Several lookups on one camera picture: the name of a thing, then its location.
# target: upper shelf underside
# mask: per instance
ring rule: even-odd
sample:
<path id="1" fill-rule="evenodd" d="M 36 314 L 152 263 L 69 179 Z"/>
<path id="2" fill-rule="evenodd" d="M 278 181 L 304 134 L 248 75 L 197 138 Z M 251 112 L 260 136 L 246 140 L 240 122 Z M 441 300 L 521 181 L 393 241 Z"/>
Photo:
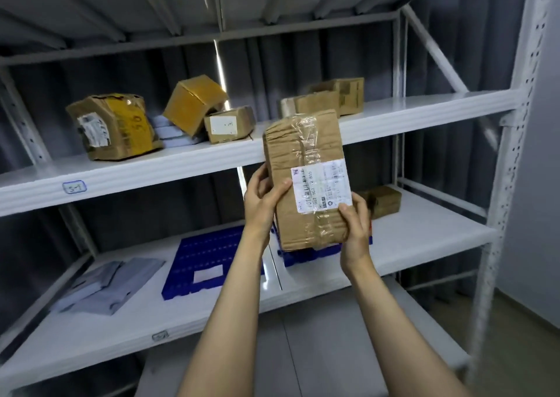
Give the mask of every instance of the upper shelf underside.
<path id="1" fill-rule="evenodd" d="M 123 43 L 201 34 L 220 39 L 222 32 L 240 29 L 257 28 L 266 34 L 264 29 L 269 24 L 351 19 L 359 14 L 390 11 L 407 1 L 0 0 L 0 54 L 4 57 L 0 64 L 26 63 L 21 58 L 10 61 L 11 56 L 21 54 L 102 45 L 120 44 L 123 48 Z M 230 39 L 235 34 L 223 37 Z"/>

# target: blue outlined label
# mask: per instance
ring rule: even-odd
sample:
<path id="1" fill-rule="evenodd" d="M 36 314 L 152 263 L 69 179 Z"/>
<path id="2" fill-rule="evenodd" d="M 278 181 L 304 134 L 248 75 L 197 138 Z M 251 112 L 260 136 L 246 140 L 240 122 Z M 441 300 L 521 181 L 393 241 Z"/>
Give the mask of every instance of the blue outlined label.
<path id="1" fill-rule="evenodd" d="M 79 194 L 88 190 L 88 187 L 82 180 L 74 180 L 73 182 L 64 182 L 62 184 L 62 189 L 68 195 Z"/>

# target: blue plastic crate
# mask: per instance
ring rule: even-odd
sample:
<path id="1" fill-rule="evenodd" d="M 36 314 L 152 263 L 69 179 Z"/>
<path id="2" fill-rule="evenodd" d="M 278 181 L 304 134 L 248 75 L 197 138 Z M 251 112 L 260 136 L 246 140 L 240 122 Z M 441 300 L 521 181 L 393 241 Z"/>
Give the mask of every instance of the blue plastic crate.
<path id="1" fill-rule="evenodd" d="M 280 239 L 276 225 L 272 225 L 272 233 L 276 235 L 276 240 L 278 241 L 278 247 L 280 247 Z M 320 250 L 314 250 L 313 248 L 305 248 L 303 250 L 296 251 L 283 251 L 282 248 L 278 250 L 278 255 L 284 260 L 284 266 L 290 267 L 294 264 L 306 263 L 311 260 L 320 259 L 323 257 L 328 257 L 329 255 L 338 254 L 342 249 L 342 244 L 331 245 Z"/>
<path id="2" fill-rule="evenodd" d="M 230 271 L 242 232 L 243 226 L 236 226 L 183 238 L 161 291 L 164 300 L 222 286 Z M 220 264 L 223 266 L 222 276 L 193 283 L 194 272 Z"/>

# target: small cardboard box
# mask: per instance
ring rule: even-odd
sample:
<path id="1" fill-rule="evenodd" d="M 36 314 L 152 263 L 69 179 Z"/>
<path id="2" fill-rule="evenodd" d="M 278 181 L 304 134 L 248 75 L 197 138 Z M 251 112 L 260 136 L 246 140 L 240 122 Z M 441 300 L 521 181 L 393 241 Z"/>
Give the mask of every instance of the small cardboard box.
<path id="1" fill-rule="evenodd" d="M 335 110 L 340 117 L 339 99 L 338 90 L 285 98 L 280 101 L 280 114 L 282 118 L 288 118 L 297 114 L 313 114 L 319 111 Z"/>
<path id="2" fill-rule="evenodd" d="M 206 75 L 178 82 L 165 107 L 164 116 L 193 137 L 200 131 L 204 116 L 223 109 L 228 94 Z"/>
<path id="3" fill-rule="evenodd" d="M 255 128 L 255 117 L 250 106 L 220 111 L 204 118 L 210 143 L 228 142 L 246 138 Z"/>
<path id="4" fill-rule="evenodd" d="M 363 77 L 336 79 L 314 84 L 311 92 L 337 90 L 339 92 L 340 115 L 357 114 L 363 111 Z"/>
<path id="5" fill-rule="evenodd" d="M 389 186 L 378 186 L 360 195 L 366 199 L 372 220 L 398 213 L 400 210 L 402 194 Z"/>
<path id="6" fill-rule="evenodd" d="M 122 160 L 163 148 L 136 95 L 88 96 L 66 107 L 91 160 Z"/>
<path id="7" fill-rule="evenodd" d="M 276 206 L 276 224 L 284 251 L 344 242 L 348 227 L 338 204 L 352 204 L 334 110 L 284 118 L 262 138 L 273 183 L 293 186 Z"/>

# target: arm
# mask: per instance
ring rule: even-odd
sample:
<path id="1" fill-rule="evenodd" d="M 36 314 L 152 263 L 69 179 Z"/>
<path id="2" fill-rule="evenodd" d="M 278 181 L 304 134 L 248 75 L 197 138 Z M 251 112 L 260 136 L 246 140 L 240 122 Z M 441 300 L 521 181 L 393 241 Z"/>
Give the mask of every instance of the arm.
<path id="1" fill-rule="evenodd" d="M 264 165 L 249 181 L 241 241 L 178 397 L 253 395 L 261 258 L 276 203 L 290 186 L 288 180 L 270 190 Z"/>
<path id="2" fill-rule="evenodd" d="M 352 193 L 354 207 L 340 204 L 350 234 L 340 265 L 350 279 L 371 343 L 392 397 L 468 397 L 466 387 L 433 351 L 377 274 L 368 245 L 366 202 Z"/>

